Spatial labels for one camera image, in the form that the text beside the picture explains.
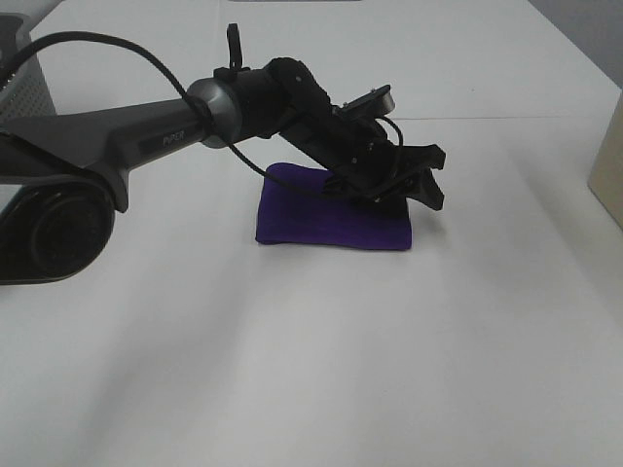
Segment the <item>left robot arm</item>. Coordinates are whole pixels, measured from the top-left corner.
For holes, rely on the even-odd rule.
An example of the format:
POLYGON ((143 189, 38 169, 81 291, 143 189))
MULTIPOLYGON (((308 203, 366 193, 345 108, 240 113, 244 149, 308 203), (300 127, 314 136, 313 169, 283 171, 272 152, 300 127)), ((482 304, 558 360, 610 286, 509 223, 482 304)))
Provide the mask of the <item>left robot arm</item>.
POLYGON ((188 93, 3 125, 3 284, 55 282, 86 268, 128 209, 129 174, 196 143, 220 149, 278 135, 328 170, 320 192, 330 199, 443 206, 433 173, 445 153, 388 139, 389 87, 336 106, 303 62, 280 57, 259 69, 219 68, 188 93))

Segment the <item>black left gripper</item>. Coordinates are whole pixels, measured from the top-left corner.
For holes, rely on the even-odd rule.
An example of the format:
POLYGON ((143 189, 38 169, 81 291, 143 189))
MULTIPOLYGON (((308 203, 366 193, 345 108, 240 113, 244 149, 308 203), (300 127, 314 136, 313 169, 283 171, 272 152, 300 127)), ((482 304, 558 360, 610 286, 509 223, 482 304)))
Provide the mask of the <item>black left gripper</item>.
POLYGON ((444 168, 446 154, 435 144, 394 144, 375 119, 345 121, 334 113, 323 119, 302 115, 279 135, 329 171, 324 195, 355 199, 360 215, 407 217, 405 198, 443 208, 445 196, 432 171, 444 168))

